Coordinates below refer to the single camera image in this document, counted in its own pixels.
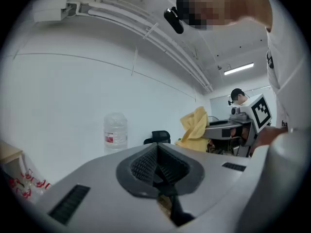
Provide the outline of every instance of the white shirt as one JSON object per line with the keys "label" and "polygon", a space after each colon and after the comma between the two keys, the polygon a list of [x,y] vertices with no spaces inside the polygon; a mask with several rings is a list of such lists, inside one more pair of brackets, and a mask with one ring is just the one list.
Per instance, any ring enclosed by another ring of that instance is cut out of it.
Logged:
{"label": "white shirt", "polygon": [[[297,115],[296,118],[294,107],[297,108],[296,112],[302,113],[301,101],[305,99],[305,96],[310,97],[310,90],[308,90],[310,85],[301,84],[311,82],[311,80],[308,81],[306,77],[303,77],[306,75],[310,77],[308,71],[308,67],[310,67],[309,51],[300,30],[287,10],[278,0],[269,0],[269,2],[272,8],[273,22],[271,31],[267,32],[269,48],[266,56],[268,79],[276,94],[276,126],[278,128],[288,126],[290,130],[292,126],[297,126],[296,123],[301,125],[304,120],[304,115]],[[297,76],[298,79],[297,77],[294,78],[295,84],[289,82],[293,73],[298,69],[300,74],[299,77]]]}

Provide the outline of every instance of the person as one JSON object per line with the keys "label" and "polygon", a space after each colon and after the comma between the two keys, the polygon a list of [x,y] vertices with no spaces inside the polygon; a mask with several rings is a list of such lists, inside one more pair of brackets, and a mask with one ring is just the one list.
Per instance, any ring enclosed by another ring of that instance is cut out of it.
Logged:
{"label": "person", "polygon": [[231,99],[234,105],[241,105],[243,104],[245,101],[247,101],[247,96],[245,95],[245,93],[239,89],[236,88],[231,92]]}
{"label": "person", "polygon": [[[310,126],[309,115],[294,115],[296,112],[292,109],[292,99],[299,104],[299,97],[296,94],[303,92],[301,88],[303,86],[297,82],[297,79],[290,80],[293,77],[292,74],[297,73],[297,70],[303,70],[302,73],[310,76],[308,73],[310,54],[297,25],[278,0],[189,0],[188,9],[189,14],[195,16],[195,21],[206,23],[207,28],[214,29],[237,23],[242,19],[250,19],[263,25],[266,29],[268,80],[276,94],[276,127],[265,127],[259,133],[251,152],[259,146],[270,145],[278,135],[288,132],[288,129],[293,131]],[[289,82],[297,84],[291,85],[290,91],[283,89]],[[287,98],[289,92],[294,96]],[[289,114],[292,115],[292,118],[295,117],[295,120],[290,120]],[[243,135],[244,137],[248,136],[247,129],[244,129]]]}

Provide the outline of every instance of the white ceiling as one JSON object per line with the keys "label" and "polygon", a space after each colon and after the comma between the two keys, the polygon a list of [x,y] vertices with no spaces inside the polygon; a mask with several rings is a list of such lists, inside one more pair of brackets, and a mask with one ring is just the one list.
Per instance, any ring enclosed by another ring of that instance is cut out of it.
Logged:
{"label": "white ceiling", "polygon": [[[163,17],[164,10],[174,6],[175,0],[115,1],[127,2],[129,6],[139,8],[150,21],[158,22],[158,27],[189,53],[214,89],[266,73],[267,35],[261,25],[243,20],[213,31],[197,31],[184,25],[185,32],[178,35]],[[235,68],[250,62],[255,63],[251,69],[229,76],[223,75],[223,71],[229,66]],[[222,70],[219,71],[217,66],[221,66]]]}

